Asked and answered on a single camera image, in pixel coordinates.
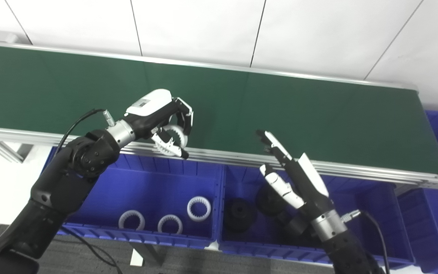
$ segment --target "robotic hand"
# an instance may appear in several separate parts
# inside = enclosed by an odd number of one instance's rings
[[[151,138],[162,151],[188,158],[162,129],[177,115],[183,134],[189,135],[192,108],[168,90],[150,92],[130,106],[116,123],[105,112],[110,127],[93,130],[69,142],[49,163],[31,189],[30,200],[0,236],[0,273],[38,271],[40,258],[66,218],[76,212],[99,175],[114,163],[121,148]]]
[[[342,222],[322,178],[307,155],[304,153],[295,160],[273,134],[262,130],[257,130],[257,134],[266,145],[265,150],[275,156],[294,185],[286,183],[267,164],[260,167],[262,175],[287,203],[301,211],[306,221],[310,222],[332,260],[336,274],[384,273]]]

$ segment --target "black plastic part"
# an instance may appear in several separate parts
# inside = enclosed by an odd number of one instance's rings
[[[258,210],[269,217],[277,216],[288,205],[268,183],[263,184],[258,190],[255,202]]]
[[[305,216],[299,212],[294,216],[287,211],[278,214],[275,217],[275,223],[282,228],[278,241],[285,245],[322,248],[322,243],[313,227],[305,220]]]
[[[187,160],[189,158],[189,156],[190,156],[189,153],[187,151],[185,151],[184,149],[182,149],[182,156],[181,157],[183,159]]]
[[[13,251],[0,255],[0,274],[36,274],[38,268],[38,262]]]
[[[224,227],[231,232],[247,231],[256,218],[256,209],[243,198],[232,198],[224,206]]]
[[[332,261],[336,274],[384,274],[378,262],[349,230],[325,241],[322,247]]]

